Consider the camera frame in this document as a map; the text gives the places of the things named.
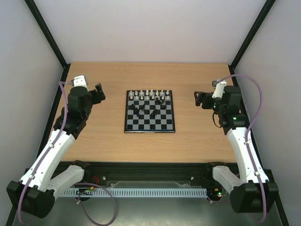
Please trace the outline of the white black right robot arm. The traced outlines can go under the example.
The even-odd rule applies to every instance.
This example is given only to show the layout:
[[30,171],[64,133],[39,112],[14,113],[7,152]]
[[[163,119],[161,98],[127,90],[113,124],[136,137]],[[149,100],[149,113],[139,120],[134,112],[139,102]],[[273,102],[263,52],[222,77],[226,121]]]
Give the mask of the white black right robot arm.
[[239,176],[225,165],[206,171],[205,179],[219,182],[230,194],[236,213],[267,213],[278,195],[278,186],[262,168],[249,134],[247,116],[240,111],[241,91],[236,86],[216,88],[214,92],[194,92],[196,106],[212,109],[229,140],[237,160]]

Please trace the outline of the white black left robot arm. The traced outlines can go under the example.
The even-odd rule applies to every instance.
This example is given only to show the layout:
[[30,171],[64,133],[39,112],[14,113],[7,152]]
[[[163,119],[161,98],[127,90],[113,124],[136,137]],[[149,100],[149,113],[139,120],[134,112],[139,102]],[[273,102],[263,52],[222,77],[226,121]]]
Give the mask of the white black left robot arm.
[[68,95],[62,94],[64,108],[43,151],[19,181],[10,181],[7,186],[21,224],[26,223],[22,212],[38,218],[47,216],[56,199],[85,175],[87,164],[82,161],[77,161],[56,177],[53,173],[86,126],[92,106],[105,100],[105,94],[100,83],[94,90],[88,90],[85,84],[74,83]]

